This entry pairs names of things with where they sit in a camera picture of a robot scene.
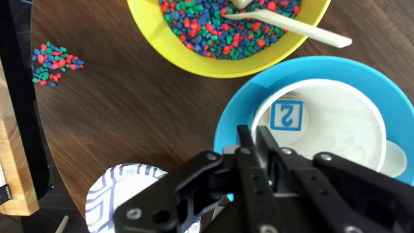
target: wooden table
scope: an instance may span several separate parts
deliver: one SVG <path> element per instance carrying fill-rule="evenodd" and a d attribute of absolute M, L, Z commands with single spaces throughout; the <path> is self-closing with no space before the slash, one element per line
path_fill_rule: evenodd
<path fill-rule="evenodd" d="M 306 41 L 289 58 L 332 54 L 376 67 L 414 100 L 411 0 L 332 0 L 320 26 L 354 39 L 338 51 Z M 185 73 L 135 27 L 125 0 L 34 0 L 32 47 L 50 40 L 85 61 L 56 89 L 36 87 L 41 123 L 78 211 L 89 186 L 124 162 L 166 171 L 210 149 L 226 102 L 247 80 Z"/>

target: screw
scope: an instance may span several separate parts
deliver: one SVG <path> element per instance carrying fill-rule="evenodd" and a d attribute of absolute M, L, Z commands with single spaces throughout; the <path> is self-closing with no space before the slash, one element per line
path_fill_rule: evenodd
<path fill-rule="evenodd" d="M 363 233 L 359 228 L 353 227 L 353 225 L 346 225 L 344 228 L 344 233 Z"/>
<path fill-rule="evenodd" d="M 128 220 L 137 220 L 142 216 L 142 210 L 141 208 L 130 208 L 126 211 L 125 216 Z"/>
<path fill-rule="evenodd" d="M 213 155 L 213 154 L 207 154 L 207 159 L 208 159 L 208 161 L 217 161 L 217 157 Z"/>
<path fill-rule="evenodd" d="M 292 150 L 291 150 L 291 149 L 288 149 L 288 148 L 282 148 L 282 153 L 284 153 L 284 154 L 291 154 L 291 153 L 292 153 Z"/>
<path fill-rule="evenodd" d="M 320 158 L 322 158 L 323 161 L 332 161 L 332 157 L 328 155 L 328 154 L 322 154 Z"/>
<path fill-rule="evenodd" d="M 249 150 L 247 148 L 240 148 L 241 154 L 249 154 Z"/>
<path fill-rule="evenodd" d="M 276 233 L 276 229 L 272 225 L 261 225 L 260 233 Z"/>

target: paper plate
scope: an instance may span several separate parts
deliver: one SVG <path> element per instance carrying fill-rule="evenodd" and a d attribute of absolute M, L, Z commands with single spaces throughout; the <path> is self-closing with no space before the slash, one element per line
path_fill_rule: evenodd
<path fill-rule="evenodd" d="M 85 221 L 90 233 L 115 233 L 115 208 L 163 177 L 166 172 L 147 164 L 122 163 L 106 170 L 86 195 Z M 194 223 L 186 233 L 197 233 Z"/>
<path fill-rule="evenodd" d="M 367 96 L 382 115 L 386 140 L 397 144 L 407 155 L 406 170 L 395 177 L 414 185 L 414 111 L 403 92 L 385 75 L 357 61 L 311 56 L 278 63 L 249 79 L 226 105 L 216 128 L 213 150 L 222 153 L 238 145 L 236 126 L 251 127 L 262 101 L 278 89 L 311 78 L 338 80 Z"/>

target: blue bowl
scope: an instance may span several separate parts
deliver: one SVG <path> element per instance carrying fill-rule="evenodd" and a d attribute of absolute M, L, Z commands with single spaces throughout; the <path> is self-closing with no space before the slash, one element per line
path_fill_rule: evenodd
<path fill-rule="evenodd" d="M 288 84 L 314 78 L 353 85 L 377 106 L 385 122 L 386 140 L 399 145 L 407 155 L 407 168 L 395 179 L 414 185 L 414 111 L 408 98 L 381 73 L 340 57 L 311 56 L 289 60 L 248 80 L 232 96 L 219 118 L 214 151 L 221 153 L 225 146 L 239 144 L 236 126 L 251 126 L 256 110 L 266 97 Z"/>

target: yellow bowl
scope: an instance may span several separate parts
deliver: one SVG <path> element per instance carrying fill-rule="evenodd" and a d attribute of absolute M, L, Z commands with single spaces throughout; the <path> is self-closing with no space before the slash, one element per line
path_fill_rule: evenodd
<path fill-rule="evenodd" d="M 329 0 L 301 0 L 301 10 L 296 19 L 316 25 L 328 4 Z M 236 61 L 212 60 L 183 47 L 164 21 L 157 0 L 128 0 L 128 5 L 139 31 L 159 54 L 188 73 L 208 78 L 229 79 L 258 73 L 289 56 L 306 39 L 287 32 L 270 48 L 248 58 Z"/>

